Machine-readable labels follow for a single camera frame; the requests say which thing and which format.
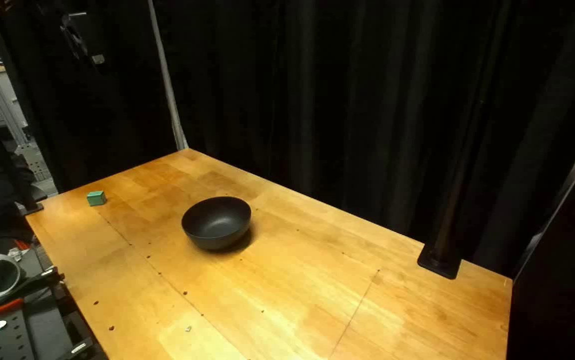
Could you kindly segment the black bowl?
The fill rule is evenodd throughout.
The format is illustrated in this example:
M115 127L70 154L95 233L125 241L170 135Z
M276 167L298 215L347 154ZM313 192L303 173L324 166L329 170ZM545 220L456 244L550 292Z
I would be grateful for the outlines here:
M182 216L185 235L199 249L221 251L238 243L248 232L252 209L241 198L217 196L192 205Z

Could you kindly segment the white pole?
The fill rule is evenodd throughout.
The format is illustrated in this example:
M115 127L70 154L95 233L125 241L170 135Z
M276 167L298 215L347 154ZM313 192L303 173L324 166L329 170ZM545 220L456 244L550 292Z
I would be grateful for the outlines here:
M169 73L168 62L166 58L166 52L164 50L160 28L158 27L157 12L154 6L153 0L146 0L149 9L150 22L152 25L153 36L155 38L155 44L157 48L157 55L159 59L159 65L161 68L162 83L164 86L165 97L167 102L167 107L169 111L169 116L171 119L171 127L175 143L178 150L185 150L189 147L187 139L185 137L184 130L182 128L181 119L178 112L176 97L174 94L173 84Z

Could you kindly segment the black clamp foot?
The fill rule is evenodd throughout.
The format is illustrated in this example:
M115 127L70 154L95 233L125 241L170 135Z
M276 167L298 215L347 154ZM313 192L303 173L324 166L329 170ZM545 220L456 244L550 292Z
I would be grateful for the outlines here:
M47 199L47 194L37 186L30 184L25 186L20 192L20 208L18 208L22 216L34 214L44 209L43 200Z

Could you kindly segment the black curtain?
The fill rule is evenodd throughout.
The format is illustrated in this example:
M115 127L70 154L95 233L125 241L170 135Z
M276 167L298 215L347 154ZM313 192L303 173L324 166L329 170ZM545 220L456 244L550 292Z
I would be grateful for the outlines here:
M481 130L454 235L510 275L575 161L575 0L153 0L192 150L423 243ZM65 14L97 25L75 59ZM0 48L59 191L177 151L147 0L0 0Z

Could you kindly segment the aluminium frame rack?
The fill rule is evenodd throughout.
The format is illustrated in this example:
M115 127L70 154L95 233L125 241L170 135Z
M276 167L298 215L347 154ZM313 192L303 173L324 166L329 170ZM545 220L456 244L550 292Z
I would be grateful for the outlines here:
M3 64L0 64L0 132L9 133L10 139L4 139L7 150L25 159L36 182L52 179Z

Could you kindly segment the black handled tool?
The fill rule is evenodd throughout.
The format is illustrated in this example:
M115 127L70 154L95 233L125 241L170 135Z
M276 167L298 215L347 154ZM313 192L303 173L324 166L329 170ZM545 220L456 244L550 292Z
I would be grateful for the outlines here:
M8 305L12 301L21 299L45 287L54 286L65 279L65 275L57 267L48 268L38 275L26 278L16 285L8 294L0 298L0 307Z

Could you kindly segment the metal frame bar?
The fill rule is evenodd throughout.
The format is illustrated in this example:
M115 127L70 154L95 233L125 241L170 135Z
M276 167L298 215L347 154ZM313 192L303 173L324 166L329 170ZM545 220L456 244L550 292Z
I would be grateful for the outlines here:
M546 215L545 221L541 224L539 228L537 228L537 231L534 233L532 238L527 243L526 248L521 253L521 256L519 257L518 260L518 264L516 265L516 267L514 267L514 271L511 276L514 283L518 280L518 277L523 271L523 268L525 268L525 265L530 259L532 253L534 253L534 250L541 241L541 238L543 237L548 227L550 227L550 224L557 215L557 212L562 207L564 201L568 198L568 195L569 193L571 193L574 186L575 186L575 161L571 167L571 170L569 171L569 173L567 173L567 176L564 179L562 186L555 195L555 198L553 198L551 206L547 209L545 213Z

